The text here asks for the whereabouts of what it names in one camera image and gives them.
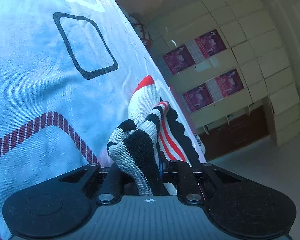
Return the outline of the near patterned pillow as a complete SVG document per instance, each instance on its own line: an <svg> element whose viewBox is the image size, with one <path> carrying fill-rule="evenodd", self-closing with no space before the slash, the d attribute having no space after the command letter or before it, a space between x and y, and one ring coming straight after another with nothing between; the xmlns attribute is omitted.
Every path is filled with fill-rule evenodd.
<svg viewBox="0 0 300 240"><path fill-rule="evenodd" d="M148 50L150 50L151 38L150 38L150 34L147 31L147 29L145 28L145 26L143 24L141 24L141 22L139 20L137 20L136 18L134 18L132 15L128 16L128 20L129 20L130 24L132 25L134 31L140 38L140 40L143 42L143 45Z"/></svg>

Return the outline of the lower left purple poster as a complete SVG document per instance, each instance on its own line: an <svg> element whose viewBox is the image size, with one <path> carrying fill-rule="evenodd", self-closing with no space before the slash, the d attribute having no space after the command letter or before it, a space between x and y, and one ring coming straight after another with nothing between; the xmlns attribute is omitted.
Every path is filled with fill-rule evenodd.
<svg viewBox="0 0 300 240"><path fill-rule="evenodd" d="M183 93L183 98L191 113L213 103L213 98L205 83Z"/></svg>

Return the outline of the light blue patterned bedsheet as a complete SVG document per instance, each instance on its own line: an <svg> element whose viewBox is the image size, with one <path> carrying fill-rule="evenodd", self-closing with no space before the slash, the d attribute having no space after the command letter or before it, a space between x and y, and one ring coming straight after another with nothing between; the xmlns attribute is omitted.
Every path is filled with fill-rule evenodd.
<svg viewBox="0 0 300 240"><path fill-rule="evenodd" d="M205 161L149 52L115 0L0 0L0 239L13 193L89 163L151 76L177 114L185 157Z"/></svg>

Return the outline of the upper right purple poster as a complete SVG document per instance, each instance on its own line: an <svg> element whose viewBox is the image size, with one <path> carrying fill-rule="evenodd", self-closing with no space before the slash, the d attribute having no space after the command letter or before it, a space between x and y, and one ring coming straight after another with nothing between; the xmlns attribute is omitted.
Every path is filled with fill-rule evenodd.
<svg viewBox="0 0 300 240"><path fill-rule="evenodd" d="M226 50L226 45L217 29L195 38L194 41L205 59Z"/></svg>

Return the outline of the dark wooden door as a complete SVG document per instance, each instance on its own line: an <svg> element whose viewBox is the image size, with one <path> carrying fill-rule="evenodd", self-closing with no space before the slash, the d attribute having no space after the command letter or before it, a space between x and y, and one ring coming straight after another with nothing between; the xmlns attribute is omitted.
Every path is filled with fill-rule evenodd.
<svg viewBox="0 0 300 240"><path fill-rule="evenodd" d="M264 107L251 111L250 115L242 115L228 124L222 124L201 133L200 140L205 146L205 159L211 161L231 152L244 148L269 135Z"/></svg>

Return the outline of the lower right purple poster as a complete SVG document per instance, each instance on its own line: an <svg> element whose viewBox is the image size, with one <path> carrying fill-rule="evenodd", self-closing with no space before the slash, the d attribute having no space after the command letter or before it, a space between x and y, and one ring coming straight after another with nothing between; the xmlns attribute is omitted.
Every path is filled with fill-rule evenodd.
<svg viewBox="0 0 300 240"><path fill-rule="evenodd" d="M222 98L226 98L227 96L244 89L243 82L237 69L230 70L218 77L215 77L215 81L221 92Z"/></svg>

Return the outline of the striped knit sweater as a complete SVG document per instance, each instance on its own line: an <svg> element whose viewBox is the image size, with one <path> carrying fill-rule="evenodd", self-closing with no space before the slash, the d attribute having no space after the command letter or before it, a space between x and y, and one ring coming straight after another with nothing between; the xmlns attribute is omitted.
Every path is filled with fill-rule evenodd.
<svg viewBox="0 0 300 240"><path fill-rule="evenodd" d="M191 167L200 165L199 154L177 117L169 102L160 98L153 78L148 75L132 94L127 120L109 138L108 155L134 179L141 196L164 196L171 192L160 173L160 152L168 160L185 161Z"/></svg>

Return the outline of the upper left purple poster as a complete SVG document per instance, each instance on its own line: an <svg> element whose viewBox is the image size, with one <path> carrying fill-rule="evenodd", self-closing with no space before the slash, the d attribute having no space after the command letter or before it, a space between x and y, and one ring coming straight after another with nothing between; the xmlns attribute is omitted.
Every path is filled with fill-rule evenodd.
<svg viewBox="0 0 300 240"><path fill-rule="evenodd" d="M195 65L195 61L185 45L181 45L165 54L163 59L173 75Z"/></svg>

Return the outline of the corner wall shelves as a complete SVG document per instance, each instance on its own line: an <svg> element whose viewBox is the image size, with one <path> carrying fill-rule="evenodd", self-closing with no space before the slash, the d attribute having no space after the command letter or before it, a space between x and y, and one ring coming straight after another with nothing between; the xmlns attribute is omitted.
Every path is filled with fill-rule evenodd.
<svg viewBox="0 0 300 240"><path fill-rule="evenodd" d="M209 135L212 129L217 128L223 124L230 125L230 122L232 122L232 120L239 118L242 115L251 115L250 105L203 126L203 131L205 134Z"/></svg>

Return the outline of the cream wardrobe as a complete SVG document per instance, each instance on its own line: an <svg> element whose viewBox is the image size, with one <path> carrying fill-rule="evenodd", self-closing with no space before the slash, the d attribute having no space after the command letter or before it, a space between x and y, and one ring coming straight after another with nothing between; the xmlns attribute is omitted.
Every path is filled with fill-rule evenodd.
<svg viewBox="0 0 300 240"><path fill-rule="evenodd" d="M226 50L205 59L194 39L217 29ZM299 95L286 50L261 0L198 0L148 25L152 56L198 131L248 105L264 107L269 133L282 145L300 133ZM172 74L163 56L187 46L195 65ZM244 89L226 98L215 81L237 69ZM206 84L213 103L193 113L183 93Z"/></svg>

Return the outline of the purple poster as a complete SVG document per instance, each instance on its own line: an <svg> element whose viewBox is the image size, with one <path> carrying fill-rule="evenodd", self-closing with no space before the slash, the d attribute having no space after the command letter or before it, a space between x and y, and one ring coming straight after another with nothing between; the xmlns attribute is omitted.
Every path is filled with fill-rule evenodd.
<svg viewBox="0 0 300 240"><path fill-rule="evenodd" d="M194 41L205 59L226 50L226 45L217 29L195 38Z"/></svg>
<svg viewBox="0 0 300 240"><path fill-rule="evenodd" d="M191 113L213 103L213 98L205 83L183 93L183 98Z"/></svg>
<svg viewBox="0 0 300 240"><path fill-rule="evenodd" d="M218 77L215 77L215 81L221 92L222 98L226 98L227 96L244 89L243 82L237 69L230 70Z"/></svg>
<svg viewBox="0 0 300 240"><path fill-rule="evenodd" d="M195 61L185 45L181 45L165 54L163 59L173 75L195 65Z"/></svg>

